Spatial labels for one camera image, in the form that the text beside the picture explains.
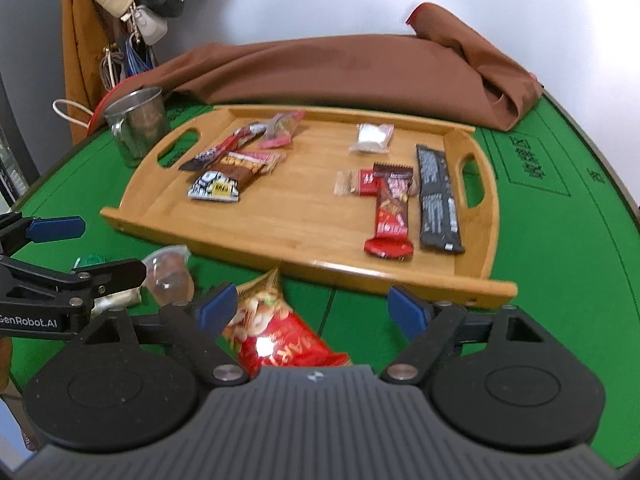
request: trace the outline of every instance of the chip bag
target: chip bag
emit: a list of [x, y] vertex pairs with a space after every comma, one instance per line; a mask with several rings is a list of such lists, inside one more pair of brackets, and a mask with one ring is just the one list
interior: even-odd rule
[[251, 377], [263, 365], [352, 364], [347, 354], [333, 352], [293, 312], [282, 295], [278, 269], [238, 286], [238, 310], [222, 335]]

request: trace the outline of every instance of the chocolate bar wrapper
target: chocolate bar wrapper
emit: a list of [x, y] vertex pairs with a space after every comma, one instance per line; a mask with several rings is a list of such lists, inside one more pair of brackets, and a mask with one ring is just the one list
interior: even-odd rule
[[237, 202], [242, 191], [265, 166], [265, 161], [242, 153], [227, 153], [198, 178], [187, 196], [196, 200]]
[[456, 201], [444, 152], [417, 144], [420, 173], [420, 244], [448, 253], [463, 253]]
[[189, 198], [214, 202], [237, 202], [240, 200], [238, 183], [219, 171], [206, 171], [199, 176], [187, 192]]
[[385, 260], [404, 260], [414, 254], [408, 205], [414, 168], [376, 162], [373, 173], [378, 185], [376, 234], [364, 243], [364, 250]]

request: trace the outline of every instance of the stainless steel cup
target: stainless steel cup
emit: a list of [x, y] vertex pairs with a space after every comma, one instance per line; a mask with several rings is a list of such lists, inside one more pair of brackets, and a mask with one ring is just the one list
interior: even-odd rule
[[162, 102], [162, 89], [143, 88], [121, 97], [104, 111], [124, 163], [136, 168], [170, 126]]

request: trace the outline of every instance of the white packet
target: white packet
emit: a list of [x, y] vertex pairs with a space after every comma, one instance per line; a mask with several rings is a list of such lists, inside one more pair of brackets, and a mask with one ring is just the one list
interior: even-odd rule
[[358, 124], [358, 140], [349, 148], [349, 152], [388, 153], [387, 147], [393, 132], [392, 124]]

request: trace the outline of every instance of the brown cloth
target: brown cloth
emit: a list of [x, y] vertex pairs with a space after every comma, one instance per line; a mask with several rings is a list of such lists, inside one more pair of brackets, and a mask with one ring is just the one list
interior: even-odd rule
[[[94, 110], [106, 94], [98, 66], [103, 49], [113, 43], [120, 23], [103, 12], [93, 0], [62, 0], [62, 54], [65, 63], [65, 96]], [[87, 114], [68, 106], [67, 114], [84, 123]], [[77, 144], [87, 136], [86, 129], [71, 124], [71, 137]]]
[[538, 102], [537, 80], [449, 11], [422, 4], [407, 23], [415, 37], [211, 43], [125, 80], [104, 105], [160, 86], [213, 104], [363, 108], [507, 131]]

